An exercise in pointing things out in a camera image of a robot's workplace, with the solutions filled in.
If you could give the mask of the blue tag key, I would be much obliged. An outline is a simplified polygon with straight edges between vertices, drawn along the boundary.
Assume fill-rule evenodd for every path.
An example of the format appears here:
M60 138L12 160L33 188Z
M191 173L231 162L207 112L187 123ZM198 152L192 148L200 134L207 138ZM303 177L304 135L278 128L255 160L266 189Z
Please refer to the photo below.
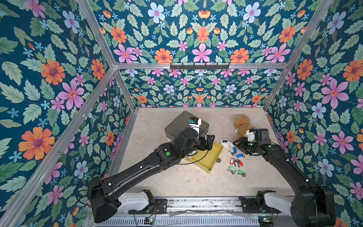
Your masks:
M241 158L248 159L244 154L237 154L236 158L237 159L241 159Z
M232 147L232 150L229 150L230 154L232 156L236 156L237 155L237 148L236 147Z

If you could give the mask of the yellow drawer cabinet base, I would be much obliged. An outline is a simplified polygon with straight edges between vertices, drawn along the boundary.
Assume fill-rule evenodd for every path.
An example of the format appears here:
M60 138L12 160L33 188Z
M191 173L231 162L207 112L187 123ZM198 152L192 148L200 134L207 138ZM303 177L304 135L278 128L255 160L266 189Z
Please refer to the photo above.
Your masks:
M217 159L219 158L223 145L214 142L212 150L201 151L197 150L197 153L194 156L185 157L184 159L188 162L195 162L194 164L204 170L207 174L210 174L214 165L217 163Z

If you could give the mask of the green tag key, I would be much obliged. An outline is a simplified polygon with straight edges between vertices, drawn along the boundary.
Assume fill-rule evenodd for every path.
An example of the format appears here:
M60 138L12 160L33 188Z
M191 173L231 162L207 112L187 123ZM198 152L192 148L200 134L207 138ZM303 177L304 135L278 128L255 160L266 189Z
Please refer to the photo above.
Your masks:
M233 175L235 175L235 173L236 173L236 169L235 169L234 167L232 167L232 166L229 166L229 167L227 168L227 170L228 170L229 172L231 172Z
M238 174L238 175L241 175L241 176L243 176L243 177L246 177L246 173L245 173L244 171L242 171L242 170L238 170L238 171L237 171L237 174Z

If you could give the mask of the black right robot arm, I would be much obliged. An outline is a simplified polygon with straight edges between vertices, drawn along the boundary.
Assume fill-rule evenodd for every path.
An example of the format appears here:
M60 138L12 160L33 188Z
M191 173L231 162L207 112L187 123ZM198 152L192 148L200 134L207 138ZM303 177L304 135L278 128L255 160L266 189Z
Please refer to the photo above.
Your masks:
M233 144L243 153L259 155L270 163L288 182L295 196L289 198L265 190L258 191L256 208L275 209L289 215L299 227L328 227L335 225L334 194L328 186L320 186L288 158L285 149L272 143L267 129L247 130Z

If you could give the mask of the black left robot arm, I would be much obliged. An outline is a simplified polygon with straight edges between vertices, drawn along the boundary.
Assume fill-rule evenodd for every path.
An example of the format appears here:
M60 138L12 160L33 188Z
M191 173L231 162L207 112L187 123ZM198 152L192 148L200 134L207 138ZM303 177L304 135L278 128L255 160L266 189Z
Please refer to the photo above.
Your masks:
M180 161L197 150L213 148L215 136L200 137L194 128L185 128L173 141L161 144L139 163L113 176L94 178L88 187L88 196L95 223L115 215L120 207L126 208L121 197L143 180L180 164Z

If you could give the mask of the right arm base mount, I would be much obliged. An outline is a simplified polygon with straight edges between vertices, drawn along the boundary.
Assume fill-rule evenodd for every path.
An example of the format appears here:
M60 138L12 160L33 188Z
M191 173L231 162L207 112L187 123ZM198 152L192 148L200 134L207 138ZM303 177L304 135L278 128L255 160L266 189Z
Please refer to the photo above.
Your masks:
M275 191L258 191L255 197L239 197L244 213L283 213L291 216L294 196L280 195Z

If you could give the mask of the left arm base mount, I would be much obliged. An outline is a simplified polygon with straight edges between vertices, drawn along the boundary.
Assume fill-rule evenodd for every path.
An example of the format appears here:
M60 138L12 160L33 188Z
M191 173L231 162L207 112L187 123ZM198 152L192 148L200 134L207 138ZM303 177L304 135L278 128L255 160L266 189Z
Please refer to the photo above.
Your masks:
M167 199L156 199L150 190L143 190L139 193L124 193L118 199L121 206L118 212L128 214L166 214Z

